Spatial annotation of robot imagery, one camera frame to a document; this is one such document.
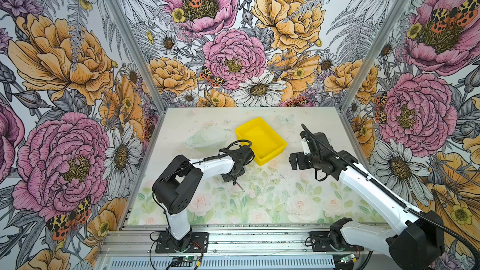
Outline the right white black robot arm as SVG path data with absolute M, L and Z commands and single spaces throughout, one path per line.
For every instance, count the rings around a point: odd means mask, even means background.
M 370 174 L 347 151 L 337 152 L 326 135 L 307 129 L 300 133 L 302 151 L 290 154 L 293 170 L 314 170 L 353 190 L 386 220 L 383 229 L 344 217 L 329 227 L 325 237 L 311 235 L 312 247 L 346 251 L 364 248 L 391 258 L 403 270 L 425 270 L 445 250 L 442 219 L 424 214 Z

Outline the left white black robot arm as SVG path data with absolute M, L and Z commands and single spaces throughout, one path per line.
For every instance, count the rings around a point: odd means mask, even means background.
M 245 174 L 245 166 L 254 158 L 252 143 L 241 139 L 219 150 L 219 154 L 203 159 L 176 156 L 152 186 L 152 198 L 160 206 L 167 219 L 166 241 L 170 250 L 184 252 L 195 244 L 193 230 L 188 221 L 187 207 L 199 185 L 214 176 L 221 176 L 225 183 L 238 183 Z

